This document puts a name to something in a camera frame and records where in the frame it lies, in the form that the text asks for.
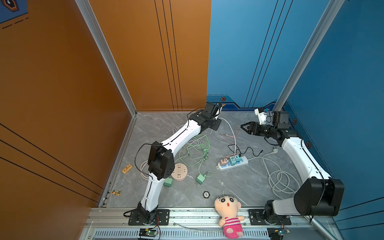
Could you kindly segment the round pink power socket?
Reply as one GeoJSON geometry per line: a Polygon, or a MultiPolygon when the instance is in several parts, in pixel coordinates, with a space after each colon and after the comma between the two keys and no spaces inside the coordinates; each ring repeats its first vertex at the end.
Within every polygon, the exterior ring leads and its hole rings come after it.
{"type": "Polygon", "coordinates": [[[188,176],[187,166],[181,163],[175,164],[175,169],[171,174],[171,176],[175,181],[178,181],[178,182],[185,180],[188,176]]]}

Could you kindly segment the pink charger adapter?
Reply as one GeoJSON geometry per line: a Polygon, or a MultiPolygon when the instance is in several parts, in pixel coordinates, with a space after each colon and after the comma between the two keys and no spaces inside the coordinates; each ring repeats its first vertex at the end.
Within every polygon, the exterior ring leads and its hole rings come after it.
{"type": "Polygon", "coordinates": [[[221,160],[220,160],[220,166],[222,166],[222,167],[227,166],[228,163],[229,163],[228,158],[224,158],[224,159],[221,159],[221,160]]]}

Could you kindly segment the light green charger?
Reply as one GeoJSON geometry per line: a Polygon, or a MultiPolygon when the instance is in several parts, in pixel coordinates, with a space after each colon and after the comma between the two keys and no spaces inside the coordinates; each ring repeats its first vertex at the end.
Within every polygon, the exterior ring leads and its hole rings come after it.
{"type": "Polygon", "coordinates": [[[204,181],[206,180],[206,175],[202,175],[202,174],[199,174],[196,178],[196,182],[199,184],[199,185],[202,185],[204,183],[204,181]]]}
{"type": "Polygon", "coordinates": [[[172,186],[172,183],[173,183],[173,178],[166,178],[163,185],[167,188],[170,188],[172,186]]]}

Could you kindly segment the white blue power strip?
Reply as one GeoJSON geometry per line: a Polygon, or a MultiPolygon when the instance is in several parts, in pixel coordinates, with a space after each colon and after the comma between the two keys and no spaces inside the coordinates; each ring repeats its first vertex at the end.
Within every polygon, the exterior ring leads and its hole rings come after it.
{"type": "Polygon", "coordinates": [[[221,159],[218,162],[217,169],[220,171],[227,171],[234,168],[246,166],[248,164],[249,164],[249,160],[247,159],[247,157],[245,156],[240,157],[239,155],[237,155],[235,157],[221,159]]]}

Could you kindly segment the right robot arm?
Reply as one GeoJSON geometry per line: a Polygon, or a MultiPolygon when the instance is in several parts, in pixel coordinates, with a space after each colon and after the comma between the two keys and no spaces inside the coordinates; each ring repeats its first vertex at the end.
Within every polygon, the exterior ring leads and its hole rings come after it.
{"type": "Polygon", "coordinates": [[[241,128],[249,135],[276,140],[291,158],[302,181],[293,197],[268,201],[261,218],[272,225],[283,216],[308,216],[311,220],[315,216],[337,216],[345,186],[321,167],[300,133],[290,128],[288,112],[269,115],[264,108],[257,108],[255,114],[258,122],[242,124],[241,128]]]}

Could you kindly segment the teal charger with black cable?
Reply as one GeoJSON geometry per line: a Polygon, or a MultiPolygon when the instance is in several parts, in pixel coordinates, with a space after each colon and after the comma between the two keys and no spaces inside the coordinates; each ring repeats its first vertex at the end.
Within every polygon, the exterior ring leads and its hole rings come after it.
{"type": "Polygon", "coordinates": [[[241,158],[239,155],[236,155],[236,156],[234,157],[234,161],[235,161],[236,163],[239,163],[239,162],[242,161],[242,158],[241,158]]]}

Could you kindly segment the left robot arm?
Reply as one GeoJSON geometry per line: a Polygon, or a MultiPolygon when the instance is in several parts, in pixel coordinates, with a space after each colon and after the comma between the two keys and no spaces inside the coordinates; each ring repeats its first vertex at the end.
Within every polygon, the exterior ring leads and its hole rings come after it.
{"type": "Polygon", "coordinates": [[[179,150],[193,137],[206,129],[216,131],[221,120],[219,114],[223,105],[208,102],[202,110],[193,110],[187,114],[183,127],[162,142],[153,142],[148,157],[148,184],[143,198],[137,205],[137,211],[145,224],[155,222],[159,196],[166,178],[175,170],[175,156],[179,150]]]}

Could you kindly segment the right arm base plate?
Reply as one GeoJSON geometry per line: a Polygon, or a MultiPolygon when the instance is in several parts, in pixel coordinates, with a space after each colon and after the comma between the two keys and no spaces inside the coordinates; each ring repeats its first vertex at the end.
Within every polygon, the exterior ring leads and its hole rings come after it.
{"type": "Polygon", "coordinates": [[[266,210],[250,209],[248,210],[249,218],[252,226],[277,226],[292,224],[289,216],[267,214],[266,210]]]}

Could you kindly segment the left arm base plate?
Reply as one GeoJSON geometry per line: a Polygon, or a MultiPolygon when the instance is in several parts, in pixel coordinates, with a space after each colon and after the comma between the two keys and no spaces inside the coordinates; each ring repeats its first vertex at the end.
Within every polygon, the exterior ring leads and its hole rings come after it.
{"type": "Polygon", "coordinates": [[[130,213],[128,225],[129,226],[167,226],[170,219],[170,210],[157,210],[155,218],[153,220],[145,220],[138,210],[133,210],[130,213]]]}

